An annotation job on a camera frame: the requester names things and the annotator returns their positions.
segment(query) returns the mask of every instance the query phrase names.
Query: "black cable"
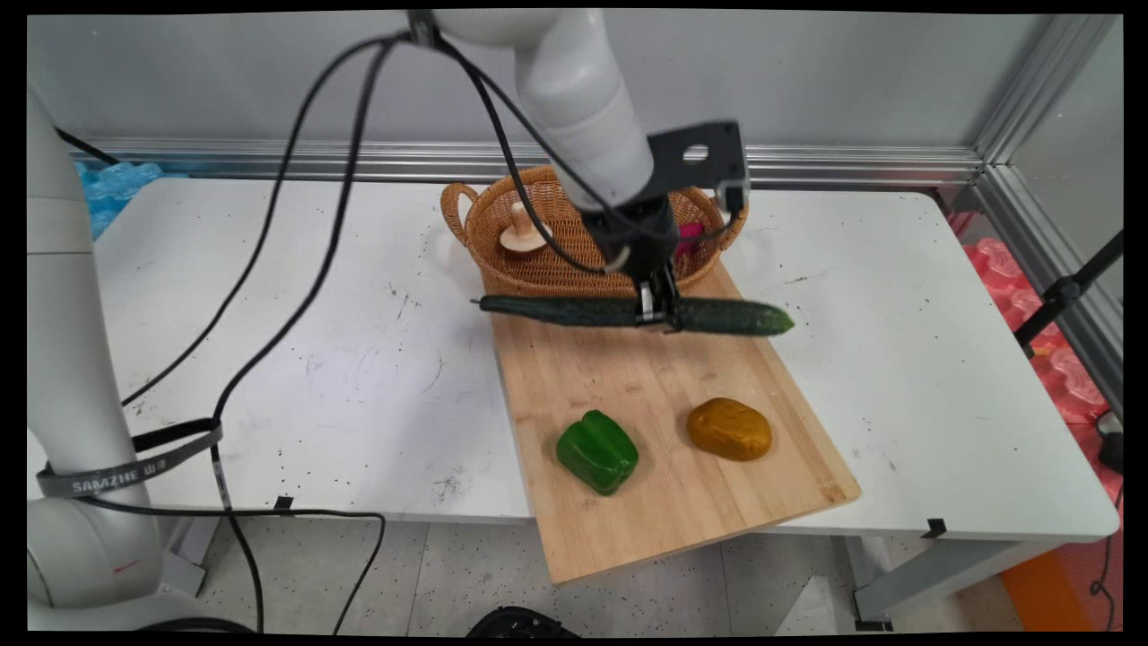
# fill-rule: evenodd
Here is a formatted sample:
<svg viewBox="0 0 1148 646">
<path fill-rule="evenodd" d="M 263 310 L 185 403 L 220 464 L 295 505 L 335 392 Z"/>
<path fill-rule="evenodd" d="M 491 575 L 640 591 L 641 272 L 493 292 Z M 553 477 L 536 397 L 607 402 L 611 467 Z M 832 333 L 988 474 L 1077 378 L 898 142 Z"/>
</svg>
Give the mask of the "black cable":
<svg viewBox="0 0 1148 646">
<path fill-rule="evenodd" d="M 59 127 L 56 129 L 56 134 L 59 134 L 60 138 L 63 139 L 64 141 L 71 143 L 72 146 L 79 148 L 80 150 L 84 150 L 85 153 L 92 155 L 93 157 L 102 161 L 108 165 L 116 165 L 117 163 L 119 163 L 119 159 L 117 159 L 116 157 L 109 155 L 108 153 L 104 153 L 100 148 L 96 148 L 95 146 L 88 143 L 87 141 L 80 139 L 79 137 L 76 137 L 75 134 L 64 132 Z"/>
<path fill-rule="evenodd" d="M 211 468 L 215 470 L 216 489 L 219 491 L 219 500 L 223 501 L 223 508 L 226 512 L 231 512 L 231 496 L 227 493 L 227 482 L 223 477 L 223 460 L 219 457 L 218 444 L 211 445 Z M 227 524 L 231 526 L 231 531 L 235 534 L 235 540 L 239 542 L 239 548 L 243 552 L 247 569 L 251 571 L 251 586 L 255 589 L 255 631 L 263 632 L 263 579 L 259 577 L 259 566 L 255 562 L 255 552 L 247 544 L 247 537 L 243 536 L 243 530 L 240 529 L 239 521 L 234 516 L 227 516 Z"/>
<path fill-rule="evenodd" d="M 1120 490 L 1116 493 L 1116 511 L 1120 509 L 1120 501 L 1124 500 L 1124 483 L 1120 483 Z M 1104 567 L 1100 571 L 1100 579 L 1092 582 L 1088 586 L 1088 596 L 1095 597 L 1100 593 L 1104 594 L 1108 599 L 1108 625 L 1104 628 L 1104 632 L 1112 631 L 1112 621 L 1116 620 L 1116 601 L 1112 600 L 1111 593 L 1104 587 L 1104 579 L 1108 578 L 1108 563 L 1112 557 L 1112 537 L 1109 536 L 1104 539 Z"/>
<path fill-rule="evenodd" d="M 163 632 L 170 632 L 176 630 L 208 630 L 216 632 L 255 632 L 254 630 L 247 628 L 241 623 L 235 623 L 228 620 L 220 620 L 217 617 L 187 617 L 183 620 L 170 620 L 165 622 L 154 623 L 152 625 L 146 625 L 144 628 L 139 628 L 135 630 L 163 631 Z"/>
<path fill-rule="evenodd" d="M 115 512 L 124 512 L 127 514 L 140 514 L 144 516 L 191 516 L 197 519 L 247 519 L 247 517 L 263 517 L 263 516 L 335 516 L 339 519 L 378 519 L 379 520 L 379 538 L 374 543 L 374 550 L 371 551 L 371 558 L 367 559 L 366 566 L 359 574 L 358 581 L 355 582 L 355 586 L 351 589 L 350 597 L 347 598 L 347 602 L 343 604 L 343 610 L 339 613 L 339 622 L 335 623 L 335 630 L 332 635 L 338 635 L 340 626 L 343 624 L 343 617 L 347 616 L 347 610 L 351 607 L 351 601 L 355 600 L 355 594 L 358 592 L 359 587 L 363 585 L 363 579 L 366 578 L 369 571 L 371 571 L 371 566 L 374 563 L 374 558 L 379 554 L 379 548 L 382 546 L 382 537 L 387 531 L 387 519 L 382 514 L 377 514 L 374 512 L 336 512 L 334 509 L 162 509 L 156 507 L 135 507 L 132 505 L 121 505 L 118 503 L 109 503 L 107 500 L 101 500 L 99 498 L 77 498 L 88 505 L 95 507 L 102 507 L 104 509 L 113 509 Z"/>
<path fill-rule="evenodd" d="M 367 68 L 366 77 L 363 80 L 363 89 L 359 94 L 359 102 L 355 114 L 355 126 L 351 132 L 351 147 L 349 153 L 350 156 L 347 161 L 347 170 L 343 174 L 343 184 L 339 195 L 339 205 L 335 209 L 335 218 L 334 218 L 334 225 L 332 226 L 331 241 L 327 244 L 327 252 L 323 259 L 323 265 L 319 268 L 319 274 L 316 277 L 315 282 L 311 285 L 310 291 L 308 291 L 307 296 L 303 298 L 303 302 L 300 303 L 300 305 L 292 313 L 292 316 L 287 319 L 287 322 L 285 322 L 284 327 L 279 330 L 279 333 L 276 334 L 276 336 L 272 337 L 271 341 L 267 342 L 267 344 L 264 345 L 263 349 L 255 355 L 255 357 L 253 357 L 246 365 L 243 365 L 243 367 L 240 368 L 239 373 L 236 373 L 235 376 L 232 378 L 232 380 L 224 388 L 223 394 L 219 395 L 219 400 L 216 404 L 215 413 L 211 417 L 212 420 L 217 421 L 222 420 L 224 408 L 227 405 L 227 399 L 231 397 L 231 394 L 235 390 L 235 387 L 238 387 L 239 383 L 243 380 L 243 378 L 247 376 L 247 374 L 250 373 L 250 371 L 255 368 L 255 366 L 257 366 L 259 361 L 262 361 L 263 358 L 266 357 L 276 348 L 276 345 L 279 344 L 280 341 L 282 341 L 284 337 L 287 336 L 287 333 L 290 332 L 290 329 L 295 326 L 295 322 L 303 316 L 307 309 L 311 305 L 311 302 L 315 299 L 315 296 L 318 295 L 319 289 L 323 287 L 323 282 L 327 277 L 327 271 L 331 268 L 331 263 L 334 259 L 335 250 L 339 248 L 339 238 L 340 233 L 342 232 L 343 219 L 347 212 L 347 202 L 350 196 L 351 180 L 355 177 L 355 166 L 358 159 L 358 149 L 363 138 L 363 130 L 366 125 L 366 112 L 371 104 L 371 94 L 374 91 L 374 83 L 375 79 L 378 78 L 379 69 L 382 67 L 382 62 L 383 60 L 386 60 L 387 54 L 390 53 L 394 42 L 402 38 L 404 38 L 404 36 L 397 36 L 390 39 L 383 39 L 382 42 L 379 44 L 380 45 L 379 52 L 371 60 L 371 63 Z M 336 61 L 341 62 L 343 57 L 344 56 L 340 56 L 340 59 L 336 59 Z M 266 224 L 270 224 L 271 219 L 270 213 L 272 212 L 274 204 L 273 203 L 270 204 Z M 253 256 L 251 264 L 254 264 L 254 259 L 256 256 Z M 226 482 L 224 481 L 223 464 L 219 458 L 218 445 L 211 447 L 211 465 L 215 469 L 216 485 L 219 489 L 219 498 L 223 501 L 224 511 L 231 512 L 232 511 L 231 499 L 227 495 Z M 239 522 L 235 520 L 234 516 L 227 516 L 227 520 L 228 523 L 231 524 L 232 530 L 235 532 L 235 538 L 239 540 L 239 546 L 242 550 L 243 557 L 247 560 L 247 565 L 251 570 L 251 582 L 255 586 L 257 630 L 258 632 L 263 632 L 263 583 L 259 578 L 259 568 L 255 561 L 255 554 L 251 552 L 250 546 L 247 544 L 247 538 L 243 536 L 243 532 L 239 527 Z"/>
<path fill-rule="evenodd" d="M 468 76 L 471 76 L 472 80 L 474 79 L 474 77 L 478 77 L 478 78 L 482 79 L 482 81 L 486 85 L 490 86 L 490 88 L 494 89 L 495 94 L 498 95 L 498 99 L 502 100 L 503 104 L 505 104 L 506 108 L 510 109 L 511 114 L 514 115 L 514 118 L 517 118 L 519 120 L 519 123 L 521 123 L 522 126 L 526 129 L 526 131 L 529 132 L 530 135 L 534 137 L 534 139 L 538 141 L 538 145 L 542 147 L 543 150 L 545 150 L 545 153 L 550 156 L 550 158 L 552 158 L 556 164 L 558 164 L 559 166 L 561 166 L 563 170 L 565 170 L 567 172 L 567 174 L 569 174 L 571 178 L 574 179 L 574 181 L 577 182 L 577 185 L 581 186 L 582 189 L 587 192 L 588 195 L 590 195 L 591 197 L 594 197 L 594 200 L 596 202 L 598 202 L 599 205 L 602 205 L 603 211 L 606 215 L 610 215 L 612 218 L 614 218 L 615 221 L 622 224 L 623 226 L 630 228 L 631 231 L 641 233 L 641 234 L 643 234 L 643 235 L 645 235 L 647 238 L 653 238 L 653 239 L 658 239 L 658 240 L 665 240 L 665 239 L 669 238 L 669 235 L 666 235 L 665 233 L 662 233 L 660 231 L 651 231 L 651 229 L 649 229 L 649 228 L 646 228 L 646 227 L 644 227 L 644 226 L 642 226 L 642 225 L 639 225 L 639 224 L 630 220 L 628 217 L 623 216 L 622 213 L 618 212 L 618 210 L 613 205 L 611 205 L 610 202 L 607 202 L 605 197 L 603 197 L 600 194 L 598 194 L 598 192 L 595 190 L 589 185 L 589 182 L 587 182 L 576 171 L 574 171 L 574 169 L 572 169 L 569 166 L 568 163 L 566 163 L 565 159 L 561 158 L 560 155 L 558 155 L 558 153 L 554 151 L 554 149 L 550 146 L 550 143 L 548 143 L 546 140 L 543 139 L 542 134 L 537 131 L 537 129 L 534 127 L 534 125 L 530 123 L 530 120 L 528 118 L 526 118 L 526 115 L 522 114 L 522 110 L 520 110 L 518 108 L 518 106 L 514 104 L 514 102 L 510 99 L 510 96 L 506 94 L 506 92 L 504 92 L 502 89 L 502 87 L 499 87 L 498 84 L 495 83 L 494 79 L 491 79 L 489 75 L 487 75 L 487 72 L 482 71 L 482 69 L 480 69 L 478 65 L 475 65 L 470 60 L 467 60 L 466 56 L 464 56 L 461 54 L 461 52 L 459 52 L 458 49 L 455 48 L 453 45 L 451 45 L 450 42 L 443 40 L 442 38 L 439 38 L 435 41 L 435 47 L 434 48 L 435 48 L 435 50 L 441 52 L 441 53 L 445 54 L 447 56 L 450 56 L 451 59 L 455 59 L 455 61 L 457 61 L 463 67 L 463 69 L 466 71 L 466 73 Z M 497 117 L 497 114 L 494 111 L 492 104 L 489 104 L 489 98 L 487 100 L 484 100 L 483 103 L 487 104 L 487 111 L 490 114 L 491 122 L 497 122 L 498 117 Z M 499 130 L 501 125 L 496 125 L 495 129 L 496 129 L 496 131 Z M 503 156 L 507 157 L 507 165 L 510 166 L 511 165 L 512 156 L 511 156 L 509 146 L 503 147 Z M 519 196 L 522 197 L 522 200 L 523 200 L 522 201 L 522 205 L 526 205 L 526 199 L 527 197 L 526 197 L 525 190 L 519 189 Z M 729 221 L 726 223 L 726 225 L 722 226 L 721 228 L 711 231 L 708 233 L 704 233 L 701 235 L 681 238 L 680 241 L 683 241 L 683 242 L 697 242 L 697 241 L 703 241 L 703 240 L 706 240 L 706 239 L 709 239 L 709 238 L 723 234 L 726 231 L 728 231 L 734 225 L 734 223 L 736 223 L 738 220 L 738 218 L 740 217 L 740 215 L 742 215 L 740 211 L 731 213 Z M 538 228 L 540 233 L 543 233 L 543 229 L 542 229 L 541 226 L 538 226 L 538 223 L 535 223 L 535 226 Z"/>
<path fill-rule="evenodd" d="M 518 164 L 514 163 L 514 155 L 510 149 L 510 141 L 506 139 L 506 131 L 503 130 L 502 119 L 498 117 L 498 111 L 495 109 L 495 104 L 490 100 L 490 94 L 482 84 L 482 78 L 474 71 L 474 69 L 468 68 L 465 63 L 463 63 L 465 59 L 461 59 L 461 54 L 458 53 L 458 49 L 455 49 L 453 46 L 447 41 L 440 40 L 439 42 L 439 47 L 442 50 L 451 55 L 457 55 L 456 60 L 459 60 L 463 71 L 465 71 L 471 78 L 471 83 L 474 84 L 474 88 L 478 91 L 479 98 L 482 99 L 482 104 L 486 107 L 487 115 L 490 117 L 490 124 L 495 129 L 495 137 L 498 139 L 498 146 L 502 148 L 503 157 L 506 159 L 506 168 L 510 170 L 511 179 L 514 181 L 514 187 L 518 189 L 518 196 L 522 200 L 522 207 L 526 208 L 527 215 L 530 216 L 530 221 L 534 223 L 534 228 L 540 235 L 542 235 L 542 239 L 545 240 L 546 244 L 550 246 L 556 254 L 558 254 L 558 257 L 563 258 L 575 268 L 580 268 L 587 273 L 607 273 L 608 265 L 591 266 L 572 256 L 569 251 L 563 248 L 563 246 L 554 240 L 550 232 L 546 231 L 546 227 L 542 225 L 542 219 L 538 217 L 537 211 L 534 210 L 534 203 L 530 202 L 530 196 L 526 194 L 526 186 L 522 184 L 522 177 L 518 172 Z"/>
<path fill-rule="evenodd" d="M 185 350 L 183 355 L 176 358 L 176 360 L 172 361 L 170 366 L 164 368 L 163 372 L 161 372 L 158 375 L 149 380 L 148 383 L 140 387 L 139 390 L 137 390 L 131 396 L 129 396 L 127 399 L 122 402 L 121 403 L 122 406 L 127 406 L 131 403 L 135 402 L 137 399 L 140 398 L 140 396 L 152 390 L 156 384 L 163 381 L 163 379 L 166 378 L 172 371 L 178 368 L 179 365 L 183 364 L 185 359 L 191 357 L 191 355 L 195 352 L 195 349 L 200 348 L 200 344 L 202 344 L 208 338 L 208 335 L 211 334 L 211 330 L 215 329 L 217 322 L 219 322 L 219 319 L 223 318 L 223 312 L 226 311 L 227 305 L 231 304 L 231 301 L 234 299 L 235 294 L 239 293 L 239 289 L 243 286 L 243 282 L 247 281 L 247 277 L 251 273 L 251 268 L 255 266 L 255 260 L 259 258 L 259 252 L 263 250 L 263 242 L 267 239 L 267 231 L 271 229 L 271 220 L 276 211 L 276 204 L 279 202 L 279 189 L 282 187 L 284 179 L 287 177 L 287 165 L 295 153 L 295 145 L 298 141 L 300 131 L 302 131 L 303 129 L 303 120 L 307 118 L 308 111 L 310 111 L 311 103 L 315 101 L 316 95 L 319 93 L 319 89 L 321 89 L 323 86 L 327 83 L 327 79 L 331 78 L 331 75 L 334 73 L 335 70 L 339 69 L 343 64 L 343 62 L 347 61 L 347 59 L 362 52 L 363 49 L 366 49 L 374 45 L 382 45 L 388 40 L 390 40 L 390 38 L 372 38 L 370 40 L 364 40 L 363 42 L 351 46 L 346 52 L 335 57 L 335 60 L 332 61 L 327 65 L 327 68 L 323 70 L 323 72 L 319 75 L 319 78 L 315 81 L 315 84 L 311 85 L 311 89 L 308 91 L 307 98 L 303 100 L 303 104 L 300 107 L 298 112 L 295 115 L 295 124 L 292 126 L 290 137 L 287 139 L 287 149 L 284 151 L 284 159 L 279 164 L 279 172 L 276 174 L 276 182 L 274 186 L 271 188 L 271 199 L 267 202 L 267 212 L 266 215 L 263 216 L 263 229 L 259 231 L 259 238 L 255 241 L 255 249 L 251 250 L 251 257 L 250 259 L 247 260 L 247 266 L 245 266 L 243 272 L 240 273 L 239 280 L 235 281 L 235 286 L 231 288 L 231 291 L 227 294 L 227 297 L 224 298 L 223 303 L 219 305 L 219 309 L 216 310 L 215 316 L 211 317 L 211 320 L 208 322 L 208 327 L 204 328 L 202 333 L 200 333 L 200 336 L 196 337 L 194 342 L 192 342 L 192 345 L 187 347 L 187 350 Z"/>
<path fill-rule="evenodd" d="M 295 322 L 297 322 L 298 319 L 303 317 L 303 313 L 307 312 L 307 309 L 311 306 L 311 302 L 315 299 L 315 296 L 319 295 L 319 289 L 323 288 L 323 282 L 327 279 L 327 271 L 331 270 L 331 263 L 335 258 L 335 251 L 339 249 L 339 238 L 343 229 L 343 219 L 347 215 L 347 202 L 351 194 L 351 184 L 355 179 L 355 166 L 358 162 L 359 146 L 363 142 L 363 130 L 366 126 L 366 114 L 367 109 L 371 107 L 371 93 L 374 89 L 375 78 L 379 76 L 379 68 L 382 67 L 382 61 L 387 57 L 387 54 L 390 53 L 394 44 L 408 38 L 410 38 L 410 34 L 404 33 L 386 39 L 382 48 L 378 54 L 375 54 L 375 57 L 371 60 L 371 65 L 367 69 L 366 78 L 363 81 L 363 91 L 359 94 L 358 107 L 355 111 L 355 125 L 351 130 L 351 146 L 350 151 L 348 153 L 347 170 L 343 172 L 343 184 L 339 192 L 339 205 L 335 208 L 335 220 L 331 228 L 331 241 L 327 242 L 327 252 L 323 257 L 323 264 L 319 266 L 319 274 L 315 278 L 315 282 L 311 283 L 311 289 L 307 293 L 303 302 L 300 303 L 300 305 L 295 309 L 295 312 L 290 314 L 284 327 L 276 333 L 276 336 L 272 337 L 271 341 L 267 342 L 262 350 L 259 350 L 259 352 L 255 353 L 255 357 L 253 357 L 247 364 L 243 365 L 242 368 L 239 369 L 239 373 L 236 373 L 230 382 L 227 382 L 223 394 L 219 395 L 219 402 L 216 404 L 216 410 L 211 415 L 211 419 L 220 420 L 223 418 L 223 411 L 227 406 L 227 399 L 231 398 L 231 394 L 235 390 L 235 387 L 243 381 L 243 378 L 246 378 L 247 374 L 259 364 L 259 361 L 263 361 L 264 357 L 279 345 L 279 342 L 287 336 L 287 333 L 290 333 L 290 329 L 295 327 Z"/>
</svg>

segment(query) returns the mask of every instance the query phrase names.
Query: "wooden cutting board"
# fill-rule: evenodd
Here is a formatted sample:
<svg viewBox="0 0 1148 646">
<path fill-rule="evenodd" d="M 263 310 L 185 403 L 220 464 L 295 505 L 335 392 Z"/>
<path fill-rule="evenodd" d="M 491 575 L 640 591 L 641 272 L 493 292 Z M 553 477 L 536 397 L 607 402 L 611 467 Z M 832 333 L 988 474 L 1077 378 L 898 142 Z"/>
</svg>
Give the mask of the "wooden cutting board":
<svg viewBox="0 0 1148 646">
<path fill-rule="evenodd" d="M 721 263 L 690 295 L 742 297 Z M 556 585 L 861 495 L 767 340 L 492 318 L 526 489 Z M 715 397 L 766 417 L 769 453 L 734 462 L 693 446 L 687 415 Z M 608 498 L 554 456 L 566 428 L 592 408 L 618 421 L 638 449 L 634 475 Z"/>
</svg>

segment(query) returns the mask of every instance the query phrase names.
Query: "black strap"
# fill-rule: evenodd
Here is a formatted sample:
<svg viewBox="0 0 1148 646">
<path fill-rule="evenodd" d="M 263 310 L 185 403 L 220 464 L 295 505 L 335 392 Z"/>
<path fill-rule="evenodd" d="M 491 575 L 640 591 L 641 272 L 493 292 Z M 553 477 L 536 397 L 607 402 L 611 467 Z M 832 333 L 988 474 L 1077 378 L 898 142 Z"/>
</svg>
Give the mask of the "black strap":
<svg viewBox="0 0 1148 646">
<path fill-rule="evenodd" d="M 218 444 L 223 439 L 223 422 L 209 419 L 193 420 L 133 437 L 132 445 L 135 452 L 142 453 L 196 434 L 203 435 L 166 453 L 118 467 L 59 475 L 52 472 L 52 465 L 45 465 L 44 470 L 36 475 L 36 480 L 40 484 L 40 491 L 48 498 L 80 498 L 137 485 L 178 467 L 192 456 Z"/>
</svg>

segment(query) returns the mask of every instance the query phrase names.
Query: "orange object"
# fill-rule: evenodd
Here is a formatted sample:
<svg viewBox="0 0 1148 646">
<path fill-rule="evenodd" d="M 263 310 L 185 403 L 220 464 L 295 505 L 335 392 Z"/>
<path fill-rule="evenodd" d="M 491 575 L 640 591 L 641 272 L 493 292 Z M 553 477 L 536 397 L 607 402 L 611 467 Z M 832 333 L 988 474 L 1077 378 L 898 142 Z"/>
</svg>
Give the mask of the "orange object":
<svg viewBox="0 0 1148 646">
<path fill-rule="evenodd" d="M 1001 574 L 1016 615 L 1030 632 L 1093 630 L 1056 552 L 1048 552 Z"/>
<path fill-rule="evenodd" d="M 691 411 L 685 429 L 698 449 L 727 460 L 757 460 L 774 443 L 765 415 L 723 397 Z"/>
</svg>

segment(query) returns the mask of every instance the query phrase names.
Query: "table leg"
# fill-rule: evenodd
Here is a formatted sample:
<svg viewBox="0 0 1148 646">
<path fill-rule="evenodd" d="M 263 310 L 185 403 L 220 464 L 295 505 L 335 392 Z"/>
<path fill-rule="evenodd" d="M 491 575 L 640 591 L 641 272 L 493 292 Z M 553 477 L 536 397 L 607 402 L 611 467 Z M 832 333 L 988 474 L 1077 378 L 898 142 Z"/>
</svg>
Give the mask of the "table leg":
<svg viewBox="0 0 1148 646">
<path fill-rule="evenodd" d="M 890 613 L 947 597 L 1013 566 L 1055 550 L 1055 543 L 939 539 L 895 569 L 887 552 L 871 538 L 847 537 L 850 562 L 858 578 L 853 593 L 861 621 L 887 622 Z"/>
</svg>

